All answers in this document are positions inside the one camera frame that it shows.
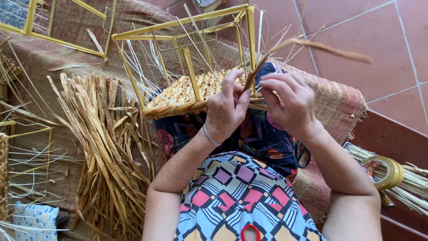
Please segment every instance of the tape roll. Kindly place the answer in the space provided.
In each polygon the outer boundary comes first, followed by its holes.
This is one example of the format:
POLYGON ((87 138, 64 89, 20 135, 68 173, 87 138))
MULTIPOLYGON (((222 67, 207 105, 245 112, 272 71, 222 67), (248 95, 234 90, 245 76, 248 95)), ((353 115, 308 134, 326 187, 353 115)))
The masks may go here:
POLYGON ((398 186, 404 179, 403 167, 393 159, 384 156, 373 156, 363 161, 363 168, 369 175, 374 186, 379 190, 391 189, 398 186), (387 168, 386 176, 379 181, 374 181, 373 170, 378 165, 384 165, 387 168))

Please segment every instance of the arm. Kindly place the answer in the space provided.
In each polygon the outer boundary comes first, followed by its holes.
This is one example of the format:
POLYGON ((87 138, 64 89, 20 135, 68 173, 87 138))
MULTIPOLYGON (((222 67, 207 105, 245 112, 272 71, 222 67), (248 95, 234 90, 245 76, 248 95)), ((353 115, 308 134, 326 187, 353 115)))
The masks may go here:
POLYGON ((316 157, 331 189, 324 237, 333 241, 382 240, 379 193, 361 166, 315 118, 314 92, 295 73, 266 75, 260 86, 272 118, 316 157))
MULTIPOLYGON (((243 71, 231 71, 222 82, 222 91, 208 99, 205 129, 210 137, 222 143, 245 118, 251 91, 233 84, 243 71)), ((149 186, 146 200, 144 241, 173 240, 178 225, 181 193, 202 161, 216 148, 199 131, 159 171, 149 186)))

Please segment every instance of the hand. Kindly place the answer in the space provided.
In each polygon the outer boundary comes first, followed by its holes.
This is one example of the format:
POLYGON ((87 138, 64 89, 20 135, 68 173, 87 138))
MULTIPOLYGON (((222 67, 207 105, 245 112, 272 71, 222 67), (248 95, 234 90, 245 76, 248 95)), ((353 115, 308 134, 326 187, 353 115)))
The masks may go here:
POLYGON ((243 93, 244 87, 234 84, 243 73, 243 70, 232 70, 223 78, 221 91, 208 98, 205 129, 215 142, 222 143, 230 137, 245 119, 251 90, 243 93))
POLYGON ((298 73, 265 75, 260 86, 273 120, 297 140, 305 142, 323 129, 314 115, 314 91, 298 73))

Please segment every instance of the woman's left hand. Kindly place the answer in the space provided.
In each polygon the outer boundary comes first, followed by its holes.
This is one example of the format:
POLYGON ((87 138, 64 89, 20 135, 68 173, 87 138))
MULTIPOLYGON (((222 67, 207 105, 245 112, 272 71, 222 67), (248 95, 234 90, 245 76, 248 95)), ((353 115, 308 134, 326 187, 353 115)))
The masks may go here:
POLYGON ((205 129, 208 135, 218 143, 230 137, 245 119, 251 89, 243 93, 244 87, 234 84, 243 73, 243 70, 232 70, 223 78, 222 90, 208 98, 205 129))

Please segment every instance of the silver bracelet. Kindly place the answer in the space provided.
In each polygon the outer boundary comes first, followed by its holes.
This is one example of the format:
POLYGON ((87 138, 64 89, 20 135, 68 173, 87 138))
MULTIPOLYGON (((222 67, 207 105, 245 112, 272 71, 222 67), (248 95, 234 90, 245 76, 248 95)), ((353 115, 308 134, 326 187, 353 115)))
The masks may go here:
POLYGON ((208 135, 207 130, 205 130, 205 124, 202 126, 202 130, 205 133, 205 136, 210 140, 214 145, 221 146, 221 143, 217 143, 215 140, 211 139, 210 135, 208 135))

